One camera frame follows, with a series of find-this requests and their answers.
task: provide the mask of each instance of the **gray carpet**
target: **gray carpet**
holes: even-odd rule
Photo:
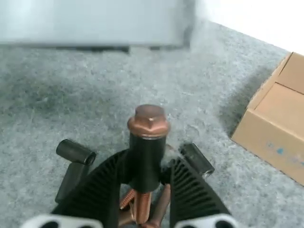
[[[62,139],[98,151],[97,165],[127,147],[126,121],[144,103],[166,109],[170,144],[194,141],[210,159],[216,171],[208,183],[236,219],[255,228],[304,227],[303,187],[229,139],[286,54],[216,24],[197,29],[191,50],[1,48],[1,227],[54,208],[68,166],[55,154]]]

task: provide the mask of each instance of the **copper hex bolt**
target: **copper hex bolt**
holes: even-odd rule
[[[118,218],[118,227],[130,224],[135,221],[134,219],[134,209],[133,204],[130,203],[130,208],[127,211],[120,211],[119,212],[119,218]]]
[[[134,218],[137,224],[145,223],[150,215],[152,193],[139,193],[135,191]]]
[[[136,108],[135,116],[128,121],[128,128],[139,137],[161,137],[168,134],[170,124],[162,107],[144,104]]]
[[[159,198],[152,218],[141,225],[142,228],[159,228],[161,227],[162,219],[166,214],[168,204],[171,200],[171,186],[165,184],[161,197]]]
[[[130,189],[119,203],[119,208],[124,209],[135,197],[135,190]]]

